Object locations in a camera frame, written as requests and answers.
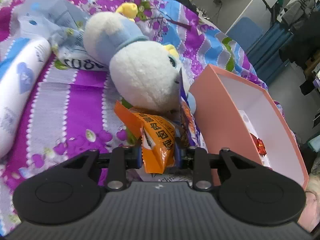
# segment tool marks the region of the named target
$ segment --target fuzzy white fabric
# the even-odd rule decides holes
[[[179,105],[179,71],[170,63],[170,53],[155,41],[137,41],[110,61],[111,78],[125,100],[136,107],[157,112],[177,109]]]
[[[121,17],[124,18],[124,16],[119,13],[99,12],[89,19],[85,25],[83,45],[91,57],[103,62],[103,59],[100,58],[96,52],[96,43],[102,32],[106,32],[107,35],[112,35],[124,28],[120,21]]]

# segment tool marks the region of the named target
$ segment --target gray jacket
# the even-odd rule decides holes
[[[286,24],[288,29],[294,33],[314,11],[317,11],[315,0],[294,1],[284,8],[282,23]]]

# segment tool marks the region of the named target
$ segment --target electrical cable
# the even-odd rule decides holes
[[[221,5],[220,5],[218,12],[213,16],[213,17],[215,17],[218,14],[217,19],[216,19],[216,26],[217,27],[218,27],[218,18],[219,18],[219,13],[220,13],[221,7],[222,7],[222,2],[221,2]]]

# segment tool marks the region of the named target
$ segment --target hanging jacket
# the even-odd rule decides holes
[[[306,61],[320,48],[320,12],[314,12],[296,31],[290,42],[279,49],[282,62],[290,60],[305,69]]]
[[[282,16],[282,23],[287,25],[292,33],[295,33],[316,10],[315,0],[294,1],[284,8],[285,14]]]

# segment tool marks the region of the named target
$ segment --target power outlet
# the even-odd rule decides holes
[[[222,2],[221,0],[213,0],[213,2],[216,4],[216,5],[220,5]]]

